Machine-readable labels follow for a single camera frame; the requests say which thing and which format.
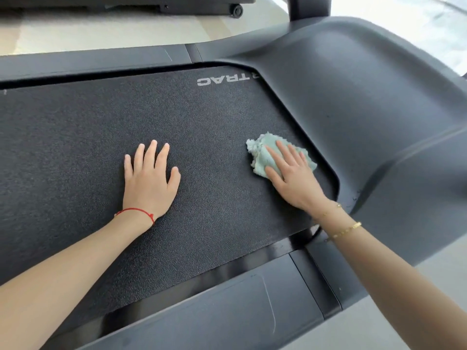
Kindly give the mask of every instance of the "person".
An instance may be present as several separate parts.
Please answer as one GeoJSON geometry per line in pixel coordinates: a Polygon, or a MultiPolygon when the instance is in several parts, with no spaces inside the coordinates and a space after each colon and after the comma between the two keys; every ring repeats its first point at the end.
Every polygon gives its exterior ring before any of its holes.
{"type": "MultiPolygon", "coordinates": [[[[133,165],[125,155],[123,212],[0,287],[1,349],[39,349],[117,256],[167,212],[181,176],[174,167],[166,181],[169,145],[157,159],[156,146],[152,141],[144,154],[140,144],[133,165]]],[[[277,147],[282,156],[268,151],[282,177],[267,167],[272,184],[319,221],[406,344],[412,350],[467,349],[467,314],[328,199],[302,153],[281,142],[277,147]]]]}

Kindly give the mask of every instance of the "cleaning cloth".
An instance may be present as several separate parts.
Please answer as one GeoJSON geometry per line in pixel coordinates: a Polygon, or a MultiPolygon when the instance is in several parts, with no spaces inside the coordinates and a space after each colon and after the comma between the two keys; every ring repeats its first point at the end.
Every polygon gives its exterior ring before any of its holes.
{"type": "MultiPolygon", "coordinates": [[[[267,178],[266,172],[264,171],[266,166],[271,166],[280,176],[282,176],[281,171],[277,168],[274,159],[271,154],[266,150],[265,146],[269,146],[274,151],[282,156],[282,153],[279,151],[279,148],[276,145],[276,141],[281,141],[284,146],[290,145],[290,142],[286,139],[273,135],[269,132],[266,134],[261,134],[258,140],[247,140],[247,149],[253,155],[253,162],[251,166],[253,167],[253,172],[257,175],[267,178]]],[[[304,148],[296,147],[292,145],[298,153],[303,152],[308,162],[308,165],[312,170],[315,170],[317,164],[314,163],[310,157],[308,157],[308,151],[304,148]]]]}

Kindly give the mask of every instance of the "person's left hand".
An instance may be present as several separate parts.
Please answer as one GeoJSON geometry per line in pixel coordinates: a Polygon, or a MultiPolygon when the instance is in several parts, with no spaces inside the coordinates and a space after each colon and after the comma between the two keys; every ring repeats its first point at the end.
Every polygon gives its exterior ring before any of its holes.
{"type": "Polygon", "coordinates": [[[154,219],[164,215],[172,205],[180,184],[180,173],[173,167],[167,182],[165,170],[169,144],[165,144],[155,158],[157,141],[152,140],[144,154],[140,144],[132,167],[130,155],[125,155],[125,194],[123,208],[139,208],[154,214],[154,219]]]}

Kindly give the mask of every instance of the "treadmill upright post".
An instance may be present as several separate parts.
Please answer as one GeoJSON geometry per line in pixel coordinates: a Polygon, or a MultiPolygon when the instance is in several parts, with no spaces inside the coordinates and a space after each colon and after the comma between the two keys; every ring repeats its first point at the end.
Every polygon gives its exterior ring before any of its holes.
{"type": "Polygon", "coordinates": [[[287,0],[290,21],[311,17],[327,17],[331,13],[331,0],[287,0]]]}

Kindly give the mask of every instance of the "floor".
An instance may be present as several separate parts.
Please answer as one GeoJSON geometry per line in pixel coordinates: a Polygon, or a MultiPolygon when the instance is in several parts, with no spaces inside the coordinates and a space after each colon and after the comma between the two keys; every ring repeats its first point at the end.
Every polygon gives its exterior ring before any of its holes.
{"type": "MultiPolygon", "coordinates": [[[[467,73],[467,0],[332,0],[332,14],[360,17],[467,73]]],[[[288,22],[284,0],[257,0],[240,19],[161,16],[140,9],[0,11],[0,55],[202,42],[288,22]]],[[[467,236],[418,269],[467,311],[467,236]]],[[[367,297],[285,347],[407,349],[367,297]]]]}

